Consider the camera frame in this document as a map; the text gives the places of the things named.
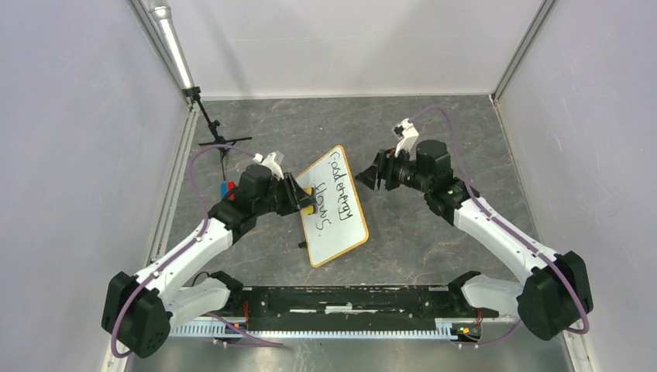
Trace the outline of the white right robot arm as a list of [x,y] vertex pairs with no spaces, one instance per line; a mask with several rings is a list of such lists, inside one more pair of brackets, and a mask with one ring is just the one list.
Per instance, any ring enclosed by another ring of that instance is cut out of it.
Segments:
[[453,314],[494,310],[517,319],[542,340],[563,331],[590,330],[593,296],[583,258],[542,245],[502,217],[476,189],[454,175],[443,142],[420,142],[415,157],[402,149],[381,150],[356,180],[371,190],[405,186],[420,191],[432,213],[472,236],[515,276],[515,281],[504,281],[471,271],[455,279],[447,296]]

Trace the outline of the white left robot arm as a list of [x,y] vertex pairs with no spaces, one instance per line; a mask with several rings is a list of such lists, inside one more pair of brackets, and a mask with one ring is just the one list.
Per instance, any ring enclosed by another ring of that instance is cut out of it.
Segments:
[[111,336],[114,357],[149,357],[178,326],[218,310],[237,314],[243,294],[221,279],[209,277],[192,288],[184,284],[252,230],[260,216],[313,212],[316,205],[315,191],[291,174],[247,167],[238,184],[169,253],[135,274],[120,271],[109,281],[101,327]]

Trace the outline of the yellow framed whiteboard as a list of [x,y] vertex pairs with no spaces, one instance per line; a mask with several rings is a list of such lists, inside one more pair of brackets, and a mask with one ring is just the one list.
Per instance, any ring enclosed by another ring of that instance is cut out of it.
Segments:
[[301,215],[310,265],[320,267],[367,242],[370,232],[343,146],[331,148],[297,181],[315,192],[317,212]]

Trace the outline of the yellow whiteboard eraser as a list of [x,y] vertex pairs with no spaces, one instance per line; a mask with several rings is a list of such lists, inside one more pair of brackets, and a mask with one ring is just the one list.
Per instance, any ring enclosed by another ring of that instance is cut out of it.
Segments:
[[317,202],[313,187],[304,188],[305,196],[301,199],[301,214],[313,215],[317,212]]

